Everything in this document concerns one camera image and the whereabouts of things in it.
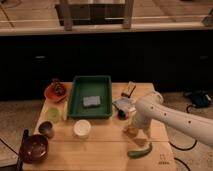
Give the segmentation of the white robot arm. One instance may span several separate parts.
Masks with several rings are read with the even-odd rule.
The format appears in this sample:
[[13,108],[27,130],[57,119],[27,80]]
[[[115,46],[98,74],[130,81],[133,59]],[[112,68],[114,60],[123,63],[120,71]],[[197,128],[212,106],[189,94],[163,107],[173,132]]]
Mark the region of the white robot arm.
[[155,119],[213,148],[213,120],[165,107],[163,101],[157,91],[140,97],[135,102],[132,124],[148,130]]

